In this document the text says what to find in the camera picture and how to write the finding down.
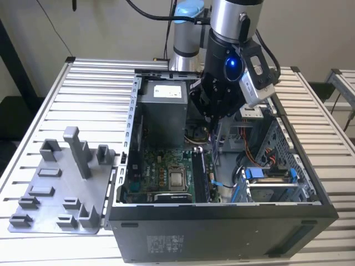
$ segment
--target wire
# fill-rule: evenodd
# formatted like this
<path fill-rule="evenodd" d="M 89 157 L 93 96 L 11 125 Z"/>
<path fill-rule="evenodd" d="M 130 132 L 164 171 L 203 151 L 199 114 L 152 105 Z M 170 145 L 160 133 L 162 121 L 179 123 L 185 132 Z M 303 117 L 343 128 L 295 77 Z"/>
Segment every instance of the wire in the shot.
<path fill-rule="evenodd" d="M 346 122 L 346 125 L 345 125 L 345 127 L 343 129 L 344 132 L 348 129 L 350 121 L 351 121 L 351 119 L 348 119 L 348 121 Z"/>
<path fill-rule="evenodd" d="M 171 0 L 169 16 L 172 16 L 175 13 L 175 8 L 176 8 L 176 5 L 177 5 L 177 1 L 178 0 Z M 164 55 L 163 55 L 164 59 L 168 59 L 168 39 L 169 39 L 169 34 L 170 34 L 170 27 L 171 27 L 171 21 L 168 22 L 168 27 L 166 29 Z"/>
<path fill-rule="evenodd" d="M 207 141 L 206 142 L 197 142 L 197 141 L 193 141 L 193 140 L 190 140 L 188 137 L 186 137 L 185 135 L 184 135 L 184 138 L 185 138 L 185 140 L 187 140 L 189 143 L 192 143 L 192 144 L 195 144 L 195 145 L 202 145 L 202 144 L 206 144 L 207 143 Z"/>
<path fill-rule="evenodd" d="M 277 78 L 279 78 L 281 76 L 281 67 L 280 67 L 279 62 L 277 61 L 277 59 L 274 56 L 274 54 L 270 51 L 270 49 L 266 46 L 265 42 L 261 38 L 261 35 L 260 35 L 260 32 L 258 31 L 258 29 L 256 29 L 255 34 L 256 34 L 261 46 L 264 48 L 264 50 L 267 52 L 268 56 L 271 58 L 271 60 L 275 64 L 276 70 L 277 70 L 277 75 L 278 75 Z"/>
<path fill-rule="evenodd" d="M 339 100 L 339 98 L 340 98 L 340 95 L 341 95 L 341 93 L 339 93 L 338 97 L 336 98 L 336 100 L 335 100 L 335 102 L 334 102 L 334 105 L 333 105 L 331 114 L 333 114 L 334 108 L 335 108 L 335 106 L 337 105 L 337 102 L 338 102 L 338 100 Z"/>
<path fill-rule="evenodd" d="M 246 151 L 246 156 L 248 157 L 248 159 L 254 164 L 256 165 L 257 167 L 262 167 L 261 165 L 259 165 L 253 158 L 250 150 L 249 150 L 249 147 L 248 147 L 248 142 L 246 140 L 246 134 L 245 134 L 245 127 L 242 128 L 242 133 L 243 133 L 243 139 L 244 139 L 244 144 L 245 144 L 245 151 Z"/>
<path fill-rule="evenodd" d="M 52 25 L 53 29 L 54 29 L 54 32 L 57 34 L 57 36 L 59 37 L 59 39 L 62 41 L 62 43 L 64 44 L 64 46 L 67 48 L 69 54 L 71 56 L 73 56 L 72 52 L 70 51 L 69 47 L 67 46 L 67 44 L 65 43 L 65 41 L 61 38 L 61 36 L 59 35 L 59 33 L 57 32 L 57 30 L 55 29 L 51 19 L 49 18 L 48 14 L 46 13 L 46 11 L 44 10 L 43 6 L 40 4 L 39 0 L 36 0 L 36 2 L 39 4 L 39 6 L 41 7 L 41 9 L 43 10 L 45 16 L 48 18 L 50 24 Z"/>
<path fill-rule="evenodd" d="M 235 184 L 235 177 L 238 175 L 238 173 L 240 172 L 240 170 L 243 168 L 243 165 L 239 166 L 236 165 L 232 171 L 232 183 Z"/>
<path fill-rule="evenodd" d="M 197 21 L 196 18 L 184 17 L 184 16 L 162 17 L 162 16 L 151 15 L 151 14 L 148 14 L 148 13 L 144 12 L 143 10 L 139 9 L 134 3 L 132 3 L 131 0 L 126 0 L 126 2 L 131 6 L 131 8 L 136 10 L 139 14 L 141 14 L 142 16 L 144 16 L 146 18 L 152 19 L 154 21 L 191 21 L 194 23 Z"/>
<path fill-rule="evenodd" d="M 223 184 L 223 183 L 221 183 L 221 182 L 217 182 L 217 181 L 215 181 L 215 180 L 212 180 L 211 183 L 212 183 L 213 185 L 220 186 L 220 187 L 226 187 L 226 188 L 235 188 L 235 187 L 238 185 L 238 183 L 236 183 L 236 184 L 234 184 L 233 186 L 227 186 L 227 185 L 225 185 L 225 184 Z"/>

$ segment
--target robotic arm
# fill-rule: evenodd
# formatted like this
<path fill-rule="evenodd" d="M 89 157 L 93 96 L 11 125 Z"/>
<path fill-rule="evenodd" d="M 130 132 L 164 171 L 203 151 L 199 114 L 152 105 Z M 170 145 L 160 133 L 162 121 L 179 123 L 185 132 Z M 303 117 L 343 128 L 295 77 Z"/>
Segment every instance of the robotic arm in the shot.
<path fill-rule="evenodd" d="M 190 97 L 201 115 L 211 119 L 210 131 L 219 119 L 233 115 L 245 102 L 250 107 L 270 97 L 280 76 L 269 69 L 261 46 L 252 40 L 263 0 L 214 0 L 205 68 L 190 87 Z"/>

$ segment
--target blue led light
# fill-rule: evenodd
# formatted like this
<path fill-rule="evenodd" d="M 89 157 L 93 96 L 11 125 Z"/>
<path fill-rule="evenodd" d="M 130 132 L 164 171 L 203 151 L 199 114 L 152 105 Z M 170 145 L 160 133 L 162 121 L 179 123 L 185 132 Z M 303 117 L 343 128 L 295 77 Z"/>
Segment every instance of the blue led light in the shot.
<path fill-rule="evenodd" d="M 235 58 L 229 57 L 226 60 L 226 65 L 234 68 L 237 65 L 237 61 Z"/>

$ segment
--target open computer tower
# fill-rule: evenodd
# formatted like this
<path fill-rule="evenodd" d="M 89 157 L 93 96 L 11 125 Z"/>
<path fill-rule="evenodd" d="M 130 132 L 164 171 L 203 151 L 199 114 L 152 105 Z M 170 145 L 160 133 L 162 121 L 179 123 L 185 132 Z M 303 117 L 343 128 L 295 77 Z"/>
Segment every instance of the open computer tower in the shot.
<path fill-rule="evenodd" d="M 337 219 L 273 96 L 219 121 L 198 73 L 136 70 L 106 225 L 125 262 L 289 258 Z"/>

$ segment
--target metal frame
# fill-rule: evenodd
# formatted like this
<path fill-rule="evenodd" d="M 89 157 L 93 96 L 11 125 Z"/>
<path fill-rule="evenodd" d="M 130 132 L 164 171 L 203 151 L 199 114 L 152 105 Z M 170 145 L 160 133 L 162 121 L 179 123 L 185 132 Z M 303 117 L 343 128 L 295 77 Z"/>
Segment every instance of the metal frame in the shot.
<path fill-rule="evenodd" d="M 58 120 L 58 116 L 54 116 L 53 113 L 64 111 L 70 113 L 73 118 L 72 121 L 67 122 L 79 123 L 86 128 L 85 134 L 92 141 L 113 141 L 111 134 L 107 133 L 110 132 L 109 130 L 113 130 L 115 133 L 121 128 L 120 122 L 115 116 L 121 110 L 121 107 L 115 103 L 119 98 L 117 88 L 127 90 L 131 86 L 130 80 L 133 78 L 134 68 L 167 69 L 167 65 L 166 62 L 95 59 L 76 59 L 73 63 L 65 64 L 19 149 L 0 178 L 0 241 L 3 243 L 1 261 L 19 261 L 22 262 L 22 265 L 27 265 L 27 263 L 29 265 L 41 264 L 39 260 L 43 261 L 43 265 L 48 263 L 52 265 L 62 265 L 63 263 L 67 265 L 77 265 L 78 263 L 120 265 L 123 263 L 111 231 L 102 229 L 98 236 L 92 237 L 63 235 L 58 238 L 57 235 L 48 234 L 21 234 L 19 236 L 9 233 L 7 226 L 8 217 L 18 206 L 17 198 L 22 196 L 27 187 L 26 182 L 33 176 L 31 167 L 38 164 L 38 145 L 33 140 L 47 136 L 55 137 L 53 130 L 60 130 L 64 125 L 64 121 Z M 341 134 L 335 121 L 325 115 L 327 111 L 323 110 L 324 106 L 316 101 L 317 96 L 312 94 L 307 83 L 290 68 L 282 68 L 281 82 L 276 86 L 276 93 L 278 93 L 300 144 L 313 164 L 315 172 L 320 177 L 341 219 L 334 222 L 328 230 L 319 234 L 290 260 L 275 261 L 271 259 L 244 262 L 238 259 L 213 262 L 213 264 L 353 265 L 355 262 L 355 231 L 353 230 L 355 228 L 355 219 L 353 219 L 355 217 L 353 208 L 355 177 L 351 170 L 355 166 L 354 148 Z M 289 97 L 299 99 L 298 107 L 286 99 Z M 306 106 L 302 104 L 304 100 L 313 101 L 314 104 L 308 104 L 311 107 L 304 107 Z M 111 121 L 97 121 L 94 126 L 92 122 L 86 120 L 90 115 L 83 115 L 88 111 L 95 111 L 97 118 L 102 112 L 106 112 L 106 117 L 109 117 Z M 103 133 L 102 137 L 95 137 L 97 131 Z M 329 143 L 327 140 L 315 139 L 310 136 L 312 134 L 315 136 L 332 135 L 337 136 L 337 139 L 335 144 L 332 144 L 334 141 Z M 111 142 L 111 144 L 114 145 L 114 149 L 120 147 L 119 143 Z M 60 252 L 57 249 L 48 250 L 46 247 L 49 245 L 60 245 Z M 21 252 L 14 252 L 15 249 L 21 250 Z M 195 264 L 205 265 L 206 263 L 196 262 Z"/>
<path fill-rule="evenodd" d="M 332 69 L 326 82 L 333 84 L 350 104 L 351 112 L 348 119 L 353 120 L 355 116 L 355 71 Z"/>
<path fill-rule="evenodd" d="M 31 81 L 23 68 L 9 35 L 0 19 L 0 56 L 20 92 L 28 110 L 35 115 L 40 107 L 40 100 L 32 87 Z"/>

